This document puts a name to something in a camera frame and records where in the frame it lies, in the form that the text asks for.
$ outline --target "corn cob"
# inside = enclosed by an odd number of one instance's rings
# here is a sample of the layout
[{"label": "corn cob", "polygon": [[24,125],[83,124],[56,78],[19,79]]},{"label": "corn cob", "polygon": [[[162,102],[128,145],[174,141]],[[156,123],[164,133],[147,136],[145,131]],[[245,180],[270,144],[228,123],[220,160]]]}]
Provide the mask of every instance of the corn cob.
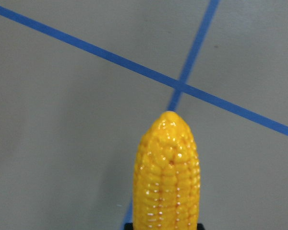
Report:
[{"label": "corn cob", "polygon": [[142,137],[133,175],[134,230],[196,230],[200,166],[187,123],[166,111]]}]

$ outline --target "blue tape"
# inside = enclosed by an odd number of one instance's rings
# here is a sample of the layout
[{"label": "blue tape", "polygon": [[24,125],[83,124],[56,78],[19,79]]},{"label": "blue tape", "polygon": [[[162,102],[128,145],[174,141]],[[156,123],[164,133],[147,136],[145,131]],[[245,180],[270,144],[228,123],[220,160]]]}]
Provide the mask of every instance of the blue tape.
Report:
[{"label": "blue tape", "polygon": [[[209,29],[209,26],[211,24],[211,21],[213,19],[213,16],[216,12],[217,6],[219,4],[219,0],[211,0],[208,4],[207,10],[204,14],[203,20],[201,22],[201,25],[197,31],[197,34],[195,36],[195,39],[193,41],[192,47],[190,49],[189,55],[185,61],[185,64],[183,66],[183,69],[181,71],[179,81],[182,83],[186,83],[190,73],[192,71],[193,66],[195,65],[196,59],[198,57],[198,54],[200,52],[200,49],[202,47],[203,41],[206,37],[207,31]],[[172,98],[170,100],[170,103],[168,105],[168,110],[175,111],[176,107],[178,105],[178,102],[181,97],[181,91],[178,91],[177,89],[174,91]]]},{"label": "blue tape", "polygon": [[288,126],[0,6],[0,15],[288,136]]}]

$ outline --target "gray surface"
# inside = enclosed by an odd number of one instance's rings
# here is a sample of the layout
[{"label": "gray surface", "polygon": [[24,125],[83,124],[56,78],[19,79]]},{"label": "gray surface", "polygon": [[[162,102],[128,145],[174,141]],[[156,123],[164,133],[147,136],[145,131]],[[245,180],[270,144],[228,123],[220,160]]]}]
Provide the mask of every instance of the gray surface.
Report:
[{"label": "gray surface", "polygon": [[[0,1],[177,78],[208,1]],[[190,84],[288,125],[288,1],[220,3]],[[117,230],[172,89],[0,16],[0,230]],[[184,95],[208,230],[288,230],[288,137]]]}]

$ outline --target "toy corn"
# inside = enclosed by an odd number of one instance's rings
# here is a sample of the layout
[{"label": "toy corn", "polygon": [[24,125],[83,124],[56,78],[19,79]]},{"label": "toy corn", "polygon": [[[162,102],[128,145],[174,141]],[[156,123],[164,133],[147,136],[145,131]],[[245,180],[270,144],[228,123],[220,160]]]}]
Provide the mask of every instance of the toy corn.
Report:
[{"label": "toy corn", "polygon": [[196,230],[200,166],[187,123],[164,112],[142,137],[133,177],[134,230]]}]

